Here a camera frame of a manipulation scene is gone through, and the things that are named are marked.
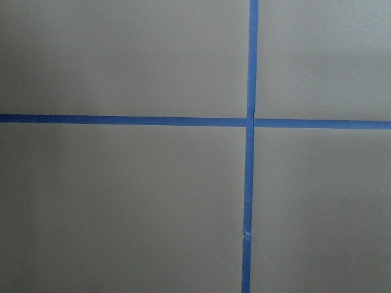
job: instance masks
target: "blue tape strip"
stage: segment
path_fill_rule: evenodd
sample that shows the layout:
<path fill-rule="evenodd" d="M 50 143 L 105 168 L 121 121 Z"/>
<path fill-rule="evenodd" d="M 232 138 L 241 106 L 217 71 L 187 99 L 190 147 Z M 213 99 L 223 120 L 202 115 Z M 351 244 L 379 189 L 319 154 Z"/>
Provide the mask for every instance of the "blue tape strip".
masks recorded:
<path fill-rule="evenodd" d="M 255 119 L 254 126 L 269 128 L 391 129 L 391 121 Z"/>
<path fill-rule="evenodd" d="M 257 94 L 258 0 L 250 0 L 249 60 L 247 73 L 246 162 L 244 168 L 242 293 L 250 293 L 251 220 L 254 181 L 254 112 Z"/>
<path fill-rule="evenodd" d="M 245 127 L 244 118 L 127 117 L 88 115 L 9 115 L 0 114 L 0 123 L 64 123 L 109 125 L 236 126 Z"/>

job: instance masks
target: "gray panel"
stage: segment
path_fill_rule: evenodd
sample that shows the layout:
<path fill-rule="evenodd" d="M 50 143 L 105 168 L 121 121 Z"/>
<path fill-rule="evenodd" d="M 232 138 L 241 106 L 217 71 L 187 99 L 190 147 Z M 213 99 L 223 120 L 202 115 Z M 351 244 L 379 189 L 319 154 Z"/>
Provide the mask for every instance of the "gray panel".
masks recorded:
<path fill-rule="evenodd" d="M 258 129 L 252 292 L 391 292 L 391 132 Z"/>
<path fill-rule="evenodd" d="M 0 290 L 241 286 L 242 128 L 0 125 Z"/>
<path fill-rule="evenodd" d="M 391 119 L 391 2 L 261 0 L 257 117 Z"/>
<path fill-rule="evenodd" d="M 244 117 L 248 1 L 8 0 L 2 113 Z"/>

